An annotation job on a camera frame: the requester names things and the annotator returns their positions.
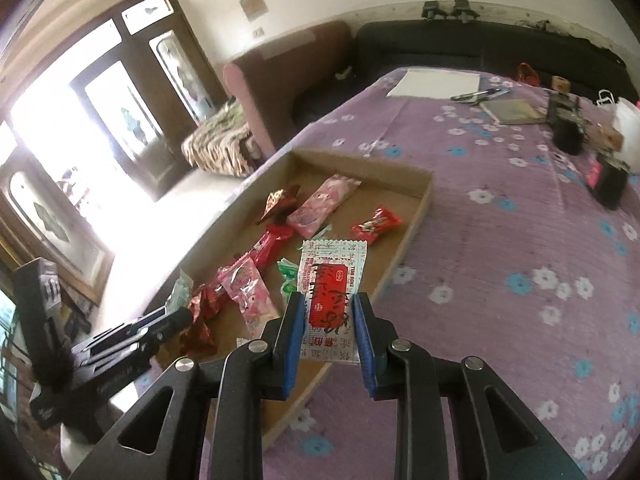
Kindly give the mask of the white red printed sachet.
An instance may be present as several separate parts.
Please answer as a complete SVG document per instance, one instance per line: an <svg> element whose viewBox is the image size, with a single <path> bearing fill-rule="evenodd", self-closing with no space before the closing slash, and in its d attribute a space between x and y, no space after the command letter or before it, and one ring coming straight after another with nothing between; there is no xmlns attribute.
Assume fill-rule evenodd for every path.
<svg viewBox="0 0 640 480"><path fill-rule="evenodd" d="M359 362L350 302L366 260L367 244L359 240L308 240L302 245L297 290L306 307L303 359Z"/></svg>

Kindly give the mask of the green white snack packet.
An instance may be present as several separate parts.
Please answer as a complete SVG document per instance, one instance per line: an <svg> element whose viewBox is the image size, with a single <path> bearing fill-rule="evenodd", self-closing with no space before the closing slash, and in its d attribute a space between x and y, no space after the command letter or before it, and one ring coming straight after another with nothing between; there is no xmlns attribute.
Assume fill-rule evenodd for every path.
<svg viewBox="0 0 640 480"><path fill-rule="evenodd" d="M186 308L191 301L193 290L193 280L186 272L179 270L179 276L172 286L166 302L165 309L167 313L172 313L180 308Z"/></svg>

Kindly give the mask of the pink white small packet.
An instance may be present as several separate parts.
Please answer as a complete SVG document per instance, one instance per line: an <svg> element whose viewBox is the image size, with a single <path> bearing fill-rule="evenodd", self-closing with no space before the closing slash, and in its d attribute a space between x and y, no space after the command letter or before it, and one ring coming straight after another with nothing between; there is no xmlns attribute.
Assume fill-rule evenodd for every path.
<svg viewBox="0 0 640 480"><path fill-rule="evenodd" d="M217 280L238 305L250 338L262 336L266 324L280 318L270 292L249 254L242 255L231 266L217 273Z"/></svg>

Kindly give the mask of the shallow cardboard tray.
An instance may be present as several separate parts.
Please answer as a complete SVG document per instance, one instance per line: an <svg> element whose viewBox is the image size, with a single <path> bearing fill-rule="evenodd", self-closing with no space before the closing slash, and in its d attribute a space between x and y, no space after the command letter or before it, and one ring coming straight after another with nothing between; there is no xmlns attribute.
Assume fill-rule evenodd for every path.
<svg viewBox="0 0 640 480"><path fill-rule="evenodd" d="M305 240L293 234L280 249L280 256L298 265L301 307L285 307L280 293L282 278L274 264L260 277L280 318L289 318L298 331L296 356L287 358L273 339L277 321L267 321L257 330L248 328L237 302L221 309L212 322L217 352L204 363L194 363L180 372L171 367L160 378L151 399L163 407L160 450L173 438L173 450L197 451L206 433L209 405L217 387L206 384L210 368L220 370L235 352L240 338L262 338L277 357L273 371L286 386L268 386L269 399L259 405L262 442L270 445L298 411L309 401L335 363L355 364L357 347L349 300L365 292L375 300L394 276L396 268L420 228L433 191L431 172L388 160L362 158L314 150L285 153L262 174L247 182L246 189L221 214L186 254L181 269L198 283L250 251L265 233L258 223L258 209L271 191L291 184L308 198L334 174L359 181L360 185L329 215L333 230L329 238Z"/></svg>

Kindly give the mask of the pink patterned snack packet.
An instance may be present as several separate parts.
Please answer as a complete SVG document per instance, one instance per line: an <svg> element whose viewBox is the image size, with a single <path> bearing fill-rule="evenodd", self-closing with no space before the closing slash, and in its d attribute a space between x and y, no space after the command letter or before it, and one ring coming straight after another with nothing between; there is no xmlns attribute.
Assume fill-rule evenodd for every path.
<svg viewBox="0 0 640 480"><path fill-rule="evenodd" d="M347 200L361 184L360 180L334 174L327 178L306 199L302 206L288 215L286 224L309 240L332 212Z"/></svg>

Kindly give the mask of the purple floral tablecloth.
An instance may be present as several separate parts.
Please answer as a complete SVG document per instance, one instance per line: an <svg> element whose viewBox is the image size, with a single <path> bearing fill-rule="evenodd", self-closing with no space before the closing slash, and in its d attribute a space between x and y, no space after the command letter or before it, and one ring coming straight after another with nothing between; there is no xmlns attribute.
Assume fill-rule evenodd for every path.
<svg viewBox="0 0 640 480"><path fill-rule="evenodd" d="M434 178L430 210L375 303L433 356L483 358L590 479L639 443L639 181L609 211L591 158L545 126L393 96L393 70L292 141Z"/></svg>

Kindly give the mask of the patterned blanket on seat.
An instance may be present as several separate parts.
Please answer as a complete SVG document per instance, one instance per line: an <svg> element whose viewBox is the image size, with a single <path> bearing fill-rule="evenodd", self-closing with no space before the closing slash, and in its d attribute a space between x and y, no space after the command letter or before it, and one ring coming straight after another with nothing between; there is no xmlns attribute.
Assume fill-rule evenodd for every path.
<svg viewBox="0 0 640 480"><path fill-rule="evenodd" d="M198 169L246 178L265 161L241 103L232 99L181 144L183 157Z"/></svg>

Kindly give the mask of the wooden glass door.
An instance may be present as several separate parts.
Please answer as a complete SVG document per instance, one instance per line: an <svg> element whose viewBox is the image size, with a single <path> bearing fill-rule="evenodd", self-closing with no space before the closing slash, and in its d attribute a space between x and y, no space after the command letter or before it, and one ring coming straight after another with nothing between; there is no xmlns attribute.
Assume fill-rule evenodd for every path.
<svg viewBox="0 0 640 480"><path fill-rule="evenodd" d="M81 27L1 115L1 246L92 300L117 249L189 172L181 145L224 88L178 0L124 0Z"/></svg>

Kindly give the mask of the black pen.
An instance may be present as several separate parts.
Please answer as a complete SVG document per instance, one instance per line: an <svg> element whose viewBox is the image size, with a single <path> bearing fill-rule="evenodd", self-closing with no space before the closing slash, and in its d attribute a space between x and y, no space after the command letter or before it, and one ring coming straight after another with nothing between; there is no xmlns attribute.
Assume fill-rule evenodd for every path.
<svg viewBox="0 0 640 480"><path fill-rule="evenodd" d="M474 104L492 100L498 98L498 96L505 96L509 92L510 90L507 88L491 88L477 92L458 94L457 96L452 96L450 100L452 102Z"/></svg>

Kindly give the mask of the white paper sheet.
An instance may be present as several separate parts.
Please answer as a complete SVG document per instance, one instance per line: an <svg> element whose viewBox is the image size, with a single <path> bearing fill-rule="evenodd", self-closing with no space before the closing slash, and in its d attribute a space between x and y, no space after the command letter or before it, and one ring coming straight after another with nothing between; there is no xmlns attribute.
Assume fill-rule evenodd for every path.
<svg viewBox="0 0 640 480"><path fill-rule="evenodd" d="M449 100L453 96L477 92L480 74L439 68L410 68L388 96Z"/></svg>

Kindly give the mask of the near black cork-top jar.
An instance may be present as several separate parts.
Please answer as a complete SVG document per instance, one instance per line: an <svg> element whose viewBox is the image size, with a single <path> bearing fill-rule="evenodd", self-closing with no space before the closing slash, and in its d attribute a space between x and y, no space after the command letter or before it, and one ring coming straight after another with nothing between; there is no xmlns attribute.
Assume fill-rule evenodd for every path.
<svg viewBox="0 0 640 480"><path fill-rule="evenodd" d="M620 158L623 136L608 126L599 126L588 136L594 149L587 176L588 191L601 206L616 210L630 175L629 165Z"/></svg>

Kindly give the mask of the far black cork-top jar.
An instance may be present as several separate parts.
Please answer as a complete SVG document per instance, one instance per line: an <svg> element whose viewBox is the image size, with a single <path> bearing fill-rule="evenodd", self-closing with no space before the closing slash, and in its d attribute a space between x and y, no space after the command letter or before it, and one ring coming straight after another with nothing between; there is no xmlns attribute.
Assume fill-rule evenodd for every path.
<svg viewBox="0 0 640 480"><path fill-rule="evenodd" d="M546 122L551 141L558 150L567 155L582 152L586 123L580 110L580 97L570 93L570 82L563 77L551 77Z"/></svg>

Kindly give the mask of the black sofa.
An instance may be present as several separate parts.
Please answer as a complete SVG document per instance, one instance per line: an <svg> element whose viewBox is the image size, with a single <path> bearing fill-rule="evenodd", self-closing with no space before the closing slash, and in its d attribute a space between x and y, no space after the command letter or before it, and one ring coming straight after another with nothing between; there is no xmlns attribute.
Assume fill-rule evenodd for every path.
<svg viewBox="0 0 640 480"><path fill-rule="evenodd" d="M624 61L585 39L486 22L388 21L360 28L338 66L347 76L333 76L298 96L293 122L305 128L396 68L479 70L514 79L523 63L545 86L560 76L574 93L592 100L601 89L631 101L638 98Z"/></svg>

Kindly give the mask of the black clamp on ledge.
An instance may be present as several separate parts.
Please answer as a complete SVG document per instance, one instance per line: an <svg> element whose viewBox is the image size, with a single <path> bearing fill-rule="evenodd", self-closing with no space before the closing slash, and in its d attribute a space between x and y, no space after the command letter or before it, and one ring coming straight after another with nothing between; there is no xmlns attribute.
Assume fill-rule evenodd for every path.
<svg viewBox="0 0 640 480"><path fill-rule="evenodd" d="M480 14L471 8L469 0L454 0L450 16L466 24L475 21L480 17Z"/></svg>
<svg viewBox="0 0 640 480"><path fill-rule="evenodd" d="M427 21L446 20L448 13L439 5L438 1L425 1L422 8L422 18Z"/></svg>

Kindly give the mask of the small wall plaque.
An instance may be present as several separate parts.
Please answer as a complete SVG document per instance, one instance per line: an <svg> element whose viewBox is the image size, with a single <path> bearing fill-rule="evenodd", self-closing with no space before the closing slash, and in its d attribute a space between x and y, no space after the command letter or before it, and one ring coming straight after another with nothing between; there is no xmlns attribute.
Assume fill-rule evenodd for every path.
<svg viewBox="0 0 640 480"><path fill-rule="evenodd" d="M240 0L240 6L249 22L254 22L268 12L265 0Z"/></svg>

